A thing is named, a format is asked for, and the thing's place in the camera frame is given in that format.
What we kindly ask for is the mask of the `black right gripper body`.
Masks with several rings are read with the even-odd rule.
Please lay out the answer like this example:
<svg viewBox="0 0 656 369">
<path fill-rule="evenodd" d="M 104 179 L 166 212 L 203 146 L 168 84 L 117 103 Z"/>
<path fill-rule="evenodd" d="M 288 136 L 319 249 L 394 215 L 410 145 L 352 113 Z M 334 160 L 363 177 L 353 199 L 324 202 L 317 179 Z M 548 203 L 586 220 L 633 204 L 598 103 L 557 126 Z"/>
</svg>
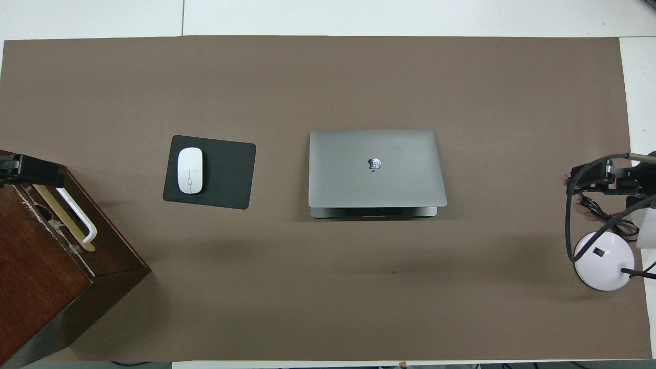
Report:
<svg viewBox="0 0 656 369">
<path fill-rule="evenodd" d="M 641 160 L 633 167 L 620 168 L 613 160 L 614 188 L 613 195 L 647 198 L 655 194 L 655 161 Z"/>
</svg>

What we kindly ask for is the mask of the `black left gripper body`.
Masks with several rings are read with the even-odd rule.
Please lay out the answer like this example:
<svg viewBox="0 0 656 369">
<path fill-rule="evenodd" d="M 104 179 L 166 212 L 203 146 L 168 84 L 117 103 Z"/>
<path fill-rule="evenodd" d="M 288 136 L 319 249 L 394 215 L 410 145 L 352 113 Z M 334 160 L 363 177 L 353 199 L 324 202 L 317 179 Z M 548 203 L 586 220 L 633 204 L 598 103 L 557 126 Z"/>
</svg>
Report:
<svg viewBox="0 0 656 369">
<path fill-rule="evenodd" d="M 1 155 L 1 187 L 5 185 L 16 186 L 21 184 L 16 169 L 18 168 L 20 154 Z"/>
</svg>

